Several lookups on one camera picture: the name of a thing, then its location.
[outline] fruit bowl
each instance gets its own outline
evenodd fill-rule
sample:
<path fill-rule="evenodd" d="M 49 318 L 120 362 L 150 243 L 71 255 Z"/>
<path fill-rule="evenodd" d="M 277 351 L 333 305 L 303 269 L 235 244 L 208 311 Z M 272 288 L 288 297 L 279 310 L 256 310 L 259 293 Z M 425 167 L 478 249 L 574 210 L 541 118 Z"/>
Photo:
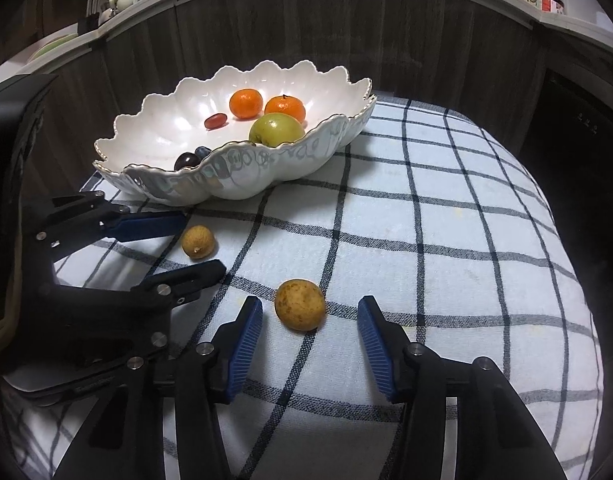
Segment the fruit bowl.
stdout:
<path fill-rule="evenodd" d="M 304 137 L 275 148 L 250 142 L 256 118 L 238 120 L 228 105 L 242 88 L 257 89 L 265 103 L 282 94 L 299 98 Z M 137 115 L 116 117 L 115 136 L 95 141 L 102 160 L 93 165 L 115 187 L 171 206 L 212 196 L 242 200 L 320 168 L 362 131 L 375 104 L 371 79 L 351 83 L 343 66 L 324 73 L 307 60 L 291 68 L 267 60 L 248 72 L 224 66 L 206 81 L 182 79 L 169 95 L 147 95 Z M 206 118 L 220 112 L 226 124 L 206 129 Z M 198 166 L 173 171 L 178 156 L 198 146 L 212 151 Z"/>

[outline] metal screw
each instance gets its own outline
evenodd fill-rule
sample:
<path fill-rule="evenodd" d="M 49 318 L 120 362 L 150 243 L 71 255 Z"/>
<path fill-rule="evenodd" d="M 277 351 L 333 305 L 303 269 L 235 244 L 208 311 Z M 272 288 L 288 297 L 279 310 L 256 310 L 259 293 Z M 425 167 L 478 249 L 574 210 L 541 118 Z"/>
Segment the metal screw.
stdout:
<path fill-rule="evenodd" d="M 417 343 L 416 341 L 414 341 L 409 344 L 407 350 L 411 355 L 421 356 L 422 354 L 424 354 L 424 345 L 422 343 Z"/>
<path fill-rule="evenodd" d="M 160 283 L 160 285 L 158 285 L 155 290 L 157 290 L 157 293 L 160 296 L 168 296 L 169 294 L 171 294 L 171 287 L 168 286 L 166 283 Z"/>
<path fill-rule="evenodd" d="M 163 346 L 166 346 L 168 341 L 169 340 L 166 338 L 166 335 L 162 332 L 154 332 L 151 335 L 151 344 L 156 348 L 162 348 Z"/>
<path fill-rule="evenodd" d="M 200 355 L 209 355 L 215 350 L 215 346 L 211 343 L 200 343 L 196 346 L 195 351 Z"/>
<path fill-rule="evenodd" d="M 38 294 L 40 296 L 48 296 L 50 292 L 51 286 L 48 283 L 42 283 L 42 285 L 38 287 Z"/>
<path fill-rule="evenodd" d="M 137 370 L 141 368 L 144 364 L 144 359 L 140 356 L 131 357 L 128 361 L 126 361 L 126 367 L 130 370 Z"/>
<path fill-rule="evenodd" d="M 488 357 L 478 357 L 473 361 L 473 364 L 479 366 L 482 370 L 491 370 L 493 368 L 493 361 Z"/>

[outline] dark wood panel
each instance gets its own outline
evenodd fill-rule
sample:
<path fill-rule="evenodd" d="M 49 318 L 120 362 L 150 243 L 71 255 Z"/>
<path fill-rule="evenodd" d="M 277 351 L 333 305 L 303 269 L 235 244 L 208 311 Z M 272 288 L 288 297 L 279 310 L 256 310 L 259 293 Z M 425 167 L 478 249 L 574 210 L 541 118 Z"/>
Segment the dark wood panel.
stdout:
<path fill-rule="evenodd" d="M 577 64 L 590 72 L 602 77 L 613 86 L 613 53 L 604 50 L 588 41 L 560 34 L 555 30 L 544 32 L 545 43 L 554 56 L 560 60 Z"/>
<path fill-rule="evenodd" d="M 118 114 L 101 51 L 59 68 L 45 100 L 44 127 L 24 174 L 23 198 L 69 193 L 93 173 L 93 142 L 113 136 Z"/>
<path fill-rule="evenodd" d="M 466 0 L 403 1 L 398 95 L 458 108 L 476 12 Z"/>
<path fill-rule="evenodd" d="M 281 66 L 310 59 L 320 70 L 342 64 L 352 79 L 369 76 L 376 88 L 389 89 L 400 3 L 193 0 L 177 7 L 185 64 L 189 75 L 204 79 L 226 64 L 248 70 L 264 59 Z"/>
<path fill-rule="evenodd" d="M 169 94 L 186 76 L 174 9 L 138 23 L 104 45 L 120 113 L 139 112 L 144 96 Z"/>
<path fill-rule="evenodd" d="M 535 30 L 478 7 L 459 111 L 511 149 L 526 135 L 544 65 Z"/>
<path fill-rule="evenodd" d="M 468 0 L 403 0 L 397 94 L 454 109 L 517 152 L 545 72 L 536 31 Z"/>

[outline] black grid line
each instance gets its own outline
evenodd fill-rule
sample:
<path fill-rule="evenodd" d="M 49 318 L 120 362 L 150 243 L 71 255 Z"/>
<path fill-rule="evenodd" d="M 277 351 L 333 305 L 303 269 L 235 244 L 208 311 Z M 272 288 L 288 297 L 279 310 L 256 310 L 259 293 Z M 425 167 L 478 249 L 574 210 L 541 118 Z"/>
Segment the black grid line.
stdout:
<path fill-rule="evenodd" d="M 22 423 L 22 417 L 24 416 L 24 409 L 20 410 L 18 416 L 15 419 L 15 430 L 16 434 L 20 434 L 20 424 Z M 25 447 L 24 453 L 22 454 L 22 459 L 20 460 L 20 467 L 26 464 L 27 459 L 29 458 L 29 450 Z"/>
<path fill-rule="evenodd" d="M 199 214 L 203 216 L 213 218 L 225 218 L 231 220 L 251 221 L 252 213 L 243 213 L 239 211 L 222 211 L 222 210 L 210 210 L 203 209 L 199 211 Z M 265 225 L 277 227 L 295 234 L 305 234 L 310 236 L 319 236 L 323 238 L 330 237 L 331 230 L 312 225 L 296 224 L 287 220 L 281 220 L 274 217 L 263 217 L 262 223 Z M 420 249 L 416 244 L 409 242 L 401 242 L 397 240 L 384 240 L 382 238 L 369 238 L 360 235 L 353 235 L 346 232 L 340 232 L 340 241 L 345 242 L 357 247 L 382 249 L 386 251 L 401 251 L 408 253 L 415 253 L 418 250 L 424 250 L 424 254 L 435 254 L 438 256 L 448 256 L 450 258 L 457 258 L 460 260 L 477 260 L 481 262 L 491 261 L 493 256 L 491 253 L 485 251 L 475 251 L 472 249 L 458 249 L 447 246 L 440 246 L 435 244 L 424 244 Z M 500 252 L 496 253 L 499 261 L 508 262 L 522 262 L 531 264 L 536 267 L 548 267 L 547 261 L 544 258 L 536 258 L 535 256 L 529 256 L 528 254 L 514 253 L 514 252 Z M 560 272 L 563 276 L 578 283 L 576 276 L 573 272 L 565 269 L 564 267 L 553 263 L 554 269 Z"/>
<path fill-rule="evenodd" d="M 3 403 L 2 414 L 4 415 L 5 424 L 8 424 L 8 420 L 12 422 L 16 419 L 13 408 L 6 402 Z M 40 443 L 36 439 L 35 435 L 33 435 L 33 432 L 24 423 L 24 421 L 20 420 L 19 431 L 11 435 L 12 445 L 13 437 L 19 440 L 19 447 L 25 449 L 25 452 L 28 454 L 27 460 L 31 462 L 32 467 L 37 469 L 38 472 L 44 476 L 44 478 L 50 478 L 48 468 L 46 466 L 46 464 L 48 464 L 48 456 L 42 449 L 42 446 L 40 446 Z"/>
<path fill-rule="evenodd" d="M 242 391 L 250 397 L 277 404 L 283 396 L 283 389 L 247 379 Z M 372 404 L 352 404 L 338 400 L 323 399 L 293 392 L 287 403 L 288 408 L 313 415 L 333 416 L 347 420 L 367 422 L 397 422 L 402 408 L 396 405 L 374 406 Z"/>
<path fill-rule="evenodd" d="M 344 158 L 343 176 L 341 179 L 340 191 L 338 193 L 337 205 L 335 207 L 333 230 L 331 232 L 331 244 L 319 283 L 320 290 L 325 295 L 325 298 L 327 297 L 327 290 L 329 288 L 329 284 L 331 283 L 331 277 L 333 276 L 333 267 L 335 266 L 335 259 L 337 257 L 337 251 L 340 244 L 340 228 L 342 227 L 343 223 L 346 187 L 347 184 L 349 184 L 349 174 L 351 172 L 351 158 L 349 156 L 351 154 L 351 147 L 349 145 L 346 146 L 344 153 L 346 154 L 346 156 Z M 251 478 L 253 471 L 255 471 L 255 468 L 260 462 L 264 451 L 269 445 L 269 442 L 273 437 L 273 433 L 280 424 L 280 420 L 282 420 L 282 416 L 286 411 L 286 407 L 289 403 L 289 400 L 291 399 L 292 394 L 296 389 L 300 374 L 302 373 L 304 365 L 306 364 L 307 359 L 309 358 L 309 354 L 311 353 L 311 349 L 313 348 L 316 333 L 317 329 L 312 330 L 304 336 L 304 339 L 302 339 L 302 345 L 300 346 L 298 355 L 293 362 L 291 371 L 289 372 L 288 378 L 286 379 L 286 383 L 282 390 L 280 400 L 273 406 L 273 410 L 270 414 L 269 420 L 262 428 L 262 431 L 260 432 L 256 443 L 253 445 L 253 449 L 251 450 L 249 456 L 246 459 L 246 463 L 240 471 L 240 475 L 238 475 L 239 479 L 248 480 Z"/>
<path fill-rule="evenodd" d="M 118 190 L 118 192 L 115 195 L 113 195 L 113 198 L 110 200 L 110 202 L 112 203 L 113 200 L 115 199 L 115 197 L 117 197 L 117 195 L 119 195 L 119 194 L 120 194 L 120 190 Z M 84 288 L 87 288 L 89 283 L 91 283 L 91 280 L 95 277 L 95 275 L 97 274 L 98 270 L 100 270 L 100 266 L 104 263 L 104 260 L 106 260 L 107 256 L 109 256 L 111 250 L 113 249 L 113 247 L 117 243 L 118 243 L 117 240 L 113 240 L 113 242 L 111 243 L 110 247 L 106 250 L 106 253 L 104 253 L 103 256 L 100 258 L 100 260 L 97 262 L 97 264 L 95 264 L 95 267 L 93 268 L 93 271 L 91 272 L 91 274 L 89 274 L 89 277 L 86 280 L 84 280 L 84 285 L 83 285 Z"/>
<path fill-rule="evenodd" d="M 407 163 L 407 179 L 409 189 L 413 198 L 413 223 L 415 226 L 415 245 L 417 246 L 418 265 L 415 279 L 415 312 L 417 324 L 415 327 L 415 340 L 420 343 L 426 342 L 426 325 L 424 324 L 424 234 L 423 234 L 423 215 L 420 209 L 420 202 L 417 200 L 418 192 L 415 189 L 413 171 L 411 170 L 409 159 L 409 146 L 407 144 L 407 111 L 411 105 L 411 100 L 407 103 L 402 115 L 402 151 Z"/>
<path fill-rule="evenodd" d="M 231 286 L 267 301 L 273 301 L 276 294 L 275 289 L 242 276 L 235 276 L 231 282 Z M 355 321 L 358 319 L 357 313 L 358 309 L 356 306 L 327 301 L 327 314 L 330 316 Z M 387 321 L 398 323 L 405 328 L 413 328 L 417 325 L 415 314 L 408 312 L 389 312 L 387 310 L 382 310 L 382 314 L 384 314 Z M 426 314 L 425 322 L 427 327 L 451 329 L 494 328 L 504 326 L 503 316 L 443 316 L 441 314 Z M 561 326 L 560 317 L 549 316 L 548 314 L 509 314 L 509 322 L 512 326 Z M 586 336 L 594 342 L 597 342 L 597 338 L 593 335 L 589 327 L 567 320 L 567 330 Z"/>
<path fill-rule="evenodd" d="M 62 427 L 62 423 L 64 422 L 64 418 L 66 417 L 66 414 L 69 408 L 71 408 L 70 402 L 62 406 L 62 410 L 60 411 L 59 418 L 56 421 L 56 434 L 53 437 L 53 442 L 51 443 L 51 451 L 48 454 L 49 477 L 53 476 L 53 473 L 56 471 L 53 468 L 53 455 L 55 455 L 56 453 L 56 447 L 58 447 L 58 442 L 60 441 L 60 434 L 61 434 L 60 428 Z"/>
<path fill-rule="evenodd" d="M 51 414 L 51 417 L 53 417 L 53 420 L 57 422 L 60 418 L 59 415 L 56 415 L 53 410 L 48 410 L 48 411 Z M 64 438 L 67 439 L 69 442 L 73 440 L 73 434 L 71 434 L 71 432 L 68 430 L 68 428 L 64 424 L 60 424 L 58 426 L 58 430 L 62 434 L 62 436 L 64 436 Z"/>
<path fill-rule="evenodd" d="M 257 215 L 253 213 L 243 213 L 238 211 L 222 211 L 222 210 L 209 210 L 204 209 L 198 212 L 201 216 L 213 217 L 213 218 L 224 218 L 231 220 L 239 220 L 239 221 L 250 221 L 255 222 Z M 290 221 L 281 220 L 274 217 L 262 216 L 261 223 L 273 226 L 278 229 L 286 230 L 295 234 L 304 234 L 310 236 L 318 236 L 323 238 L 331 237 L 331 230 L 319 227 L 319 226 L 311 226 L 305 224 L 296 224 Z M 404 251 L 404 252 L 416 252 L 419 250 L 418 246 L 415 244 L 411 244 L 409 242 L 398 242 L 396 240 L 384 240 L 379 238 L 368 238 L 362 237 L 360 235 L 351 235 L 345 232 L 340 232 L 340 241 L 345 242 L 351 245 L 355 245 L 358 247 L 365 248 L 375 248 L 382 249 L 387 251 Z M 93 243 L 94 246 L 101 248 L 109 248 L 113 245 L 112 250 L 123 254 L 127 258 L 132 258 L 134 260 L 138 260 L 144 262 L 146 264 L 161 267 L 165 270 L 175 270 L 181 269 L 185 267 L 184 264 L 180 264 L 174 262 L 173 260 L 169 260 L 166 257 L 156 257 L 151 254 L 146 254 L 141 251 L 128 248 L 121 243 L 112 244 L 112 242 L 108 242 L 107 240 L 98 240 Z M 477 261 L 490 261 L 491 254 L 484 251 L 474 251 L 471 249 L 456 249 L 452 247 L 439 246 L 439 245 L 424 245 L 423 250 L 425 254 L 435 254 L 438 256 L 448 256 L 450 258 L 457 258 L 460 260 L 477 260 Z M 499 261 L 509 261 L 509 262 L 521 262 L 529 265 L 533 265 L 536 267 L 548 267 L 547 260 L 545 258 L 536 258 L 534 256 L 528 256 L 528 254 L 522 253 L 511 253 L 511 252 L 500 252 L 497 253 L 497 257 Z M 557 272 L 559 272 L 562 276 L 573 280 L 578 283 L 576 276 L 565 269 L 564 267 L 552 262 L 552 265 Z"/>
<path fill-rule="evenodd" d="M 102 249 L 110 249 L 126 258 L 147 264 L 150 268 L 155 267 L 155 269 L 177 270 L 186 267 L 186 265 L 179 264 L 168 258 L 161 258 L 160 256 L 154 256 L 153 254 L 143 253 L 142 251 L 126 247 L 126 245 L 121 242 L 114 244 L 113 242 L 109 242 L 109 240 L 97 240 L 91 245 Z"/>
<path fill-rule="evenodd" d="M 339 153 L 333 153 L 333 156 L 340 156 Z M 397 158 L 383 158 L 381 156 L 369 156 L 369 155 L 360 155 L 358 153 L 352 153 L 351 158 L 356 158 L 358 160 L 365 160 L 366 162 L 380 162 L 382 164 L 391 164 L 392 166 L 407 166 L 408 168 L 420 168 L 421 170 L 429 170 L 429 171 L 439 171 L 441 173 L 453 173 L 453 174 L 463 174 L 463 172 L 458 168 L 444 168 L 443 166 L 433 166 L 431 164 L 421 164 L 419 162 L 410 162 L 409 160 L 398 160 Z M 503 186 L 509 186 L 506 180 L 503 178 L 499 178 L 497 176 L 489 175 L 487 173 L 480 173 L 479 171 L 465 170 L 466 173 L 470 176 L 478 176 L 480 178 L 485 178 L 487 180 L 491 180 L 492 182 L 497 182 L 498 184 L 503 184 Z M 518 191 L 521 193 L 528 195 L 536 200 L 544 209 L 549 209 L 547 204 L 542 200 L 540 196 L 533 193 L 531 190 L 528 190 L 521 186 L 516 186 Z"/>
<path fill-rule="evenodd" d="M 587 456 L 588 454 L 581 454 L 578 456 L 574 456 L 573 458 L 570 458 L 569 460 L 562 460 L 562 462 L 560 462 L 560 466 L 562 467 L 563 470 L 568 471 L 580 464 L 586 464 L 588 460 Z M 580 476 L 578 478 L 582 478 L 583 473 L 584 473 L 584 467 L 580 471 Z"/>
<path fill-rule="evenodd" d="M 509 310 L 506 306 L 506 300 L 504 299 L 504 285 L 502 272 L 500 269 L 500 261 L 498 259 L 497 252 L 495 251 L 495 245 L 493 243 L 493 237 L 491 236 L 491 230 L 489 229 L 489 224 L 487 223 L 487 218 L 485 218 L 485 213 L 482 211 L 482 207 L 480 206 L 479 200 L 477 198 L 477 193 L 471 184 L 471 179 L 469 175 L 465 171 L 464 163 L 462 162 L 462 158 L 456 148 L 456 143 L 453 140 L 453 135 L 451 134 L 451 128 L 449 127 L 449 123 L 447 121 L 446 113 L 448 113 L 448 109 L 445 111 L 444 116 L 444 124 L 447 130 L 447 135 L 449 136 L 449 141 L 451 142 L 451 146 L 453 147 L 453 152 L 456 155 L 456 160 L 458 161 L 458 165 L 460 169 L 463 171 L 465 176 L 465 181 L 467 182 L 467 187 L 469 188 L 469 192 L 477 205 L 478 213 L 480 215 L 480 221 L 482 222 L 482 229 L 485 231 L 485 237 L 487 238 L 487 245 L 489 246 L 489 253 L 491 254 L 491 262 L 493 263 L 493 275 L 495 277 L 495 286 L 498 293 L 498 301 L 500 303 L 500 310 L 502 312 L 504 318 L 504 328 L 503 328 L 503 374 L 507 380 L 511 376 L 511 320 L 509 319 Z"/>
<path fill-rule="evenodd" d="M 11 439 L 11 431 L 6 422 L 4 411 L 4 396 L 2 394 L 2 389 L 0 387 L 0 424 L 2 426 L 2 432 L 4 433 L 4 440 L 6 441 L 6 445 L 11 453 L 13 453 L 13 440 Z"/>
<path fill-rule="evenodd" d="M 372 115 L 371 119 L 375 119 L 376 121 L 390 121 L 390 122 L 400 122 L 400 119 L 396 119 L 394 117 L 381 117 L 381 116 L 377 116 L 377 115 Z M 427 126 L 428 128 L 435 128 L 437 130 L 443 130 L 444 126 L 441 126 L 440 124 L 430 124 L 430 123 L 425 123 L 424 121 L 413 121 L 413 120 L 408 120 L 407 124 L 415 124 L 416 126 Z M 470 135 L 472 137 L 479 137 L 480 135 L 478 135 L 476 132 L 469 132 L 468 130 L 460 130 L 459 128 L 452 128 L 451 131 L 453 131 L 456 134 L 465 134 L 465 135 Z M 360 135 L 368 135 L 368 136 L 373 136 L 372 133 L 370 132 L 362 132 Z M 380 137 L 386 137 L 386 138 L 397 138 L 394 136 L 388 136 L 388 135 L 380 135 Z M 408 142 L 421 142 L 421 144 L 426 144 L 429 141 L 424 140 L 424 139 L 415 139 L 415 138 L 410 138 L 408 139 Z M 432 143 L 436 144 L 437 146 L 441 146 L 442 143 L 440 142 L 436 142 L 436 141 L 431 141 Z"/>
<path fill-rule="evenodd" d="M 403 109 L 403 107 L 405 106 L 405 104 L 402 105 L 398 105 L 398 104 L 394 104 L 391 102 L 386 102 L 383 99 L 381 99 L 380 97 L 378 97 L 378 101 L 380 103 L 381 106 L 385 106 L 387 108 L 399 108 L 400 110 Z M 442 113 L 435 111 L 435 110 L 431 110 L 430 108 L 421 108 L 419 105 L 422 104 L 419 101 L 412 101 L 411 105 L 408 106 L 408 108 L 410 110 L 414 110 L 416 112 L 422 112 L 425 115 L 431 115 L 431 116 L 436 116 L 436 117 L 442 117 Z M 457 112 L 455 112 L 454 110 L 451 111 L 451 113 L 449 114 L 449 117 L 451 117 L 451 119 L 455 119 L 456 121 L 461 121 L 463 123 L 466 124 L 470 124 L 472 126 L 475 126 L 475 123 L 467 118 L 466 116 L 462 116 L 462 114 L 458 114 Z M 426 124 L 423 123 L 424 126 L 437 126 L 436 124 Z"/>
<path fill-rule="evenodd" d="M 197 206 L 193 206 L 189 211 L 186 212 L 185 216 L 186 216 L 187 222 L 189 221 L 189 218 L 191 218 L 193 216 L 193 214 L 195 213 L 195 209 L 196 208 L 197 208 Z M 151 268 L 146 272 L 145 278 L 148 278 L 149 276 L 152 276 L 155 273 L 155 271 L 162 266 L 163 261 L 165 261 L 165 259 L 168 256 L 168 254 L 177 245 L 177 243 L 180 240 L 180 237 L 182 236 L 183 233 L 184 233 L 184 230 L 180 231 L 179 233 L 177 233 L 176 235 L 173 235 L 173 237 L 171 237 L 171 240 L 169 241 L 167 246 L 160 253 L 160 255 L 155 259 L 155 261 L 151 265 Z"/>
<path fill-rule="evenodd" d="M 480 132 L 482 133 L 483 139 L 488 142 L 487 135 L 482 131 L 482 129 L 480 129 Z M 533 230 L 535 231 L 536 236 L 538 237 L 538 240 L 540 242 L 540 247 L 542 248 L 542 252 L 544 252 L 545 259 L 547 260 L 547 265 L 549 266 L 549 273 L 551 274 L 551 283 L 553 285 L 555 299 L 557 300 L 557 306 L 558 306 L 558 309 L 560 310 L 560 317 L 562 318 L 562 333 L 563 333 L 563 347 L 564 348 L 563 348 L 563 364 L 562 364 L 562 380 L 561 380 L 562 386 L 560 388 L 561 399 L 560 399 L 560 406 L 557 410 L 555 431 L 554 431 L 553 439 L 551 440 L 551 447 L 552 449 L 555 450 L 557 448 L 557 442 L 560 438 L 560 432 L 562 431 L 562 422 L 565 418 L 565 407 L 567 405 L 567 384 L 569 380 L 569 334 L 567 332 L 567 314 L 565 313 L 565 306 L 562 303 L 562 295 L 560 294 L 560 287 L 557 284 L 557 277 L 555 275 L 555 269 L 553 267 L 553 264 L 551 263 L 551 256 L 549 255 L 549 251 L 547 250 L 547 245 L 545 244 L 544 238 L 542 237 L 542 233 L 540 232 L 538 225 L 533 219 L 533 216 L 531 216 L 531 213 L 529 212 L 529 208 L 522 201 L 522 198 L 520 198 L 519 193 L 516 191 L 515 186 L 513 185 L 512 181 L 509 178 L 509 175 L 504 169 L 504 165 L 502 164 L 502 161 L 500 157 L 498 156 L 498 153 L 495 151 L 495 148 L 491 145 L 491 143 L 489 143 L 489 147 L 491 148 L 491 151 L 495 155 L 495 158 L 498 161 L 498 165 L 500 166 L 500 169 L 504 173 L 505 178 L 509 181 L 509 185 L 511 186 L 511 189 L 516 195 L 518 202 L 520 202 L 520 205 L 522 205 L 526 214 L 529 216 L 529 220 L 531 220 L 531 224 L 533 225 Z"/>
<path fill-rule="evenodd" d="M 95 189 L 100 185 L 102 180 L 103 180 L 102 175 L 98 171 L 95 171 L 87 179 L 87 181 L 84 183 L 80 191 L 95 191 Z"/>
<path fill-rule="evenodd" d="M 400 119 L 395 119 L 395 118 L 391 118 L 391 117 L 376 117 L 376 116 L 371 116 L 371 118 L 379 120 L 379 121 L 390 121 L 390 122 L 394 122 L 394 123 L 400 122 Z M 437 128 L 439 130 L 444 130 L 445 129 L 445 126 L 440 126 L 439 124 L 427 124 L 427 123 L 421 123 L 420 121 L 407 121 L 407 124 L 417 124 L 417 125 L 420 125 L 420 126 L 430 126 L 431 128 Z M 468 136 L 472 136 L 472 137 L 477 137 L 478 139 L 482 138 L 476 132 L 468 132 L 466 130 L 454 129 L 454 128 L 450 127 L 448 124 L 447 124 L 446 128 L 449 128 L 455 134 L 468 135 Z M 368 136 L 368 137 L 382 137 L 383 139 L 396 139 L 396 140 L 399 140 L 398 136 L 389 135 L 389 134 L 374 134 L 374 133 L 371 133 L 371 132 L 362 132 L 362 133 L 360 133 L 360 135 Z M 451 145 L 447 144 L 446 142 L 440 142 L 438 140 L 416 139 L 415 137 L 409 137 L 407 139 L 407 142 L 414 142 L 416 144 L 429 144 L 431 146 L 441 146 L 442 148 L 451 148 Z M 456 145 L 456 149 L 458 151 L 460 151 L 460 152 L 474 153 L 475 155 L 482 155 L 482 156 L 486 156 L 488 158 L 494 158 L 493 155 L 491 155 L 491 153 L 483 152 L 482 150 L 476 150 L 475 148 L 468 148 L 466 146 L 457 146 Z M 519 173 L 524 174 L 523 171 L 520 169 L 520 167 L 516 166 L 512 162 L 509 162 L 508 160 L 505 160 L 505 159 L 502 159 L 502 161 L 503 161 L 504 164 L 506 164 L 510 168 L 513 168 L 514 170 L 518 171 Z"/>
<path fill-rule="evenodd" d="M 235 257 L 233 266 L 224 276 L 224 279 L 222 279 L 222 283 L 218 288 L 216 295 L 211 300 L 211 303 L 208 306 L 208 310 L 206 311 L 205 316 L 202 318 L 199 325 L 193 331 L 193 334 L 191 335 L 187 344 L 188 346 L 195 346 L 197 345 L 197 343 L 200 342 L 200 338 L 204 335 L 206 327 L 208 327 L 209 323 L 211 323 L 211 320 L 213 320 L 213 317 L 216 315 L 220 303 L 222 303 L 222 300 L 224 300 L 226 292 L 231 285 L 231 281 L 237 274 L 237 271 L 240 269 L 240 266 L 242 265 L 246 254 L 249 252 L 249 249 L 251 249 L 251 246 L 253 245 L 256 236 L 258 235 L 258 231 L 260 230 L 260 226 L 262 225 L 262 218 L 264 217 L 264 208 L 266 208 L 267 202 L 269 202 L 270 194 L 273 192 L 274 189 L 275 188 L 271 187 L 263 193 L 262 198 L 260 199 L 260 203 L 258 205 L 257 213 L 253 218 L 251 231 L 249 232 L 249 235 L 244 245 L 242 246 L 242 249 L 240 249 L 240 252 Z"/>
<path fill-rule="evenodd" d="M 593 314 L 591 314 L 591 310 L 589 310 L 589 322 L 591 323 L 591 326 L 593 326 Z M 584 456 L 585 463 L 587 462 L 587 460 L 589 460 L 589 456 L 592 456 L 591 455 L 591 445 L 593 444 L 593 436 L 595 434 L 595 430 L 598 425 L 598 420 L 600 419 L 600 399 L 602 399 L 602 395 L 600 394 L 600 365 L 598 364 L 599 359 L 598 359 L 598 345 L 597 344 L 593 345 L 593 352 L 595 353 L 595 366 L 598 372 L 595 378 L 595 387 L 598 393 L 598 397 L 595 403 L 595 419 L 593 421 L 593 428 L 591 429 L 591 436 L 589 437 L 589 446 L 587 447 L 587 451 Z M 583 467 L 583 470 L 580 471 L 580 476 L 578 477 L 578 480 L 582 480 L 583 473 L 584 473 L 584 467 Z"/>
<path fill-rule="evenodd" d="M 358 158 L 356 155 L 351 154 L 351 158 Z M 459 174 L 462 174 L 461 171 L 459 170 L 455 170 L 456 172 L 458 172 Z M 323 180 L 312 180 L 309 178 L 298 178 L 296 180 L 292 180 L 288 183 L 286 183 L 287 186 L 311 186 L 311 187 L 320 187 L 323 189 L 331 189 L 334 191 L 339 191 L 340 190 L 340 184 L 334 184 L 333 182 L 325 182 Z M 379 191 L 379 190 L 374 190 L 374 189 L 362 189 L 360 187 L 347 187 L 347 192 L 354 194 L 354 195 L 358 195 L 358 196 L 366 196 L 366 197 L 371 197 L 371 198 L 383 198 L 386 200 L 401 200 L 404 202 L 413 202 L 414 197 L 412 197 L 410 194 L 408 193 L 392 193 L 392 192 L 388 192 L 388 191 Z M 429 205 L 437 205 L 437 206 L 445 206 L 445 207 L 458 207 L 458 208 L 464 208 L 464 209 L 471 209 L 471 210 L 477 210 L 477 207 L 475 206 L 474 203 L 472 202 L 461 202 L 459 200 L 449 200 L 449 199 L 445 199 L 445 198 L 437 198 L 437 197 L 432 197 L 432 196 L 422 196 L 422 195 L 418 195 L 417 197 L 415 197 L 415 199 L 420 202 L 421 204 L 429 204 Z M 116 200 L 116 203 L 118 204 L 123 204 L 123 205 L 128 205 L 128 206 L 138 206 L 141 201 L 138 200 Z M 485 213 L 490 213 L 490 214 L 500 214 L 500 215 L 506 215 L 506 216 L 514 216 L 516 218 L 522 218 L 524 220 L 528 220 L 529 217 L 527 217 L 526 213 L 523 213 L 521 211 L 517 211 L 515 209 L 509 209 L 506 207 L 497 207 L 497 206 L 486 206 L 486 205 L 482 205 L 482 210 Z M 166 206 L 164 204 L 158 204 L 155 202 L 152 202 L 148 205 L 149 209 L 156 209 L 156 210 L 162 210 L 162 211 L 169 211 L 173 208 Z M 198 209 L 198 213 L 199 214 L 203 214 L 204 211 L 211 211 L 210 209 L 202 209 L 199 208 Z M 254 213 L 242 213 L 240 211 L 223 211 L 226 214 L 233 214 L 233 215 L 240 215 L 237 219 L 245 219 L 245 216 L 248 215 L 248 217 L 246 218 L 254 218 Z M 272 217 L 265 217 L 266 220 L 263 219 L 263 223 L 264 221 L 269 221 L 269 219 L 272 219 Z M 538 223 L 538 225 L 540 225 L 543 229 L 546 229 L 547 231 L 549 231 L 551 234 L 553 234 L 554 236 L 558 236 L 557 231 L 550 225 L 544 224 L 544 222 L 541 222 L 538 219 L 535 219 L 535 221 Z"/>
<path fill-rule="evenodd" d="M 84 187 L 82 188 L 82 191 L 95 191 L 97 189 L 97 187 L 102 183 L 102 181 L 103 181 L 102 175 L 96 171 L 86 181 L 86 183 L 84 184 Z M 71 257 L 71 255 L 69 254 L 62 261 L 62 263 L 60 264 L 60 266 L 56 270 L 56 276 L 60 273 L 60 270 L 62 270 L 62 268 L 66 265 L 66 263 L 67 263 L 67 261 L 69 260 L 70 257 Z"/>

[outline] checkered tablecloth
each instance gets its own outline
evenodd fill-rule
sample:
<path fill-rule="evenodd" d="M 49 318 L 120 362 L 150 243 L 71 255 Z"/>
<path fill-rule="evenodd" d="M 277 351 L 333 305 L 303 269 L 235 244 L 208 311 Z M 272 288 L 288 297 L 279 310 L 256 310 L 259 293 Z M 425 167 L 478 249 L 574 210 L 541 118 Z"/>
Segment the checkered tablecloth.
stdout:
<path fill-rule="evenodd" d="M 86 190 L 133 211 L 162 206 L 99 175 Z M 588 476 L 602 405 L 591 314 L 541 190 L 493 137 L 464 116 L 381 98 L 366 129 L 320 170 L 241 202 L 187 210 L 218 241 L 226 278 L 173 312 L 173 354 L 209 340 L 244 298 L 264 327 L 244 392 L 219 419 L 239 479 L 378 480 L 389 476 L 401 406 L 377 391 L 357 329 L 358 300 L 443 357 L 487 355 L 509 378 L 570 479 Z M 56 263 L 60 282 L 128 289 L 189 264 L 178 237 L 103 239 Z M 275 291 L 318 283 L 328 317 L 316 332 L 285 329 Z M 0 390 L 0 424 L 32 478 L 49 478 L 94 400 L 32 408 Z M 173 406 L 164 419 L 167 478 L 179 478 Z M 444 478 L 455 467 L 449 399 Z"/>

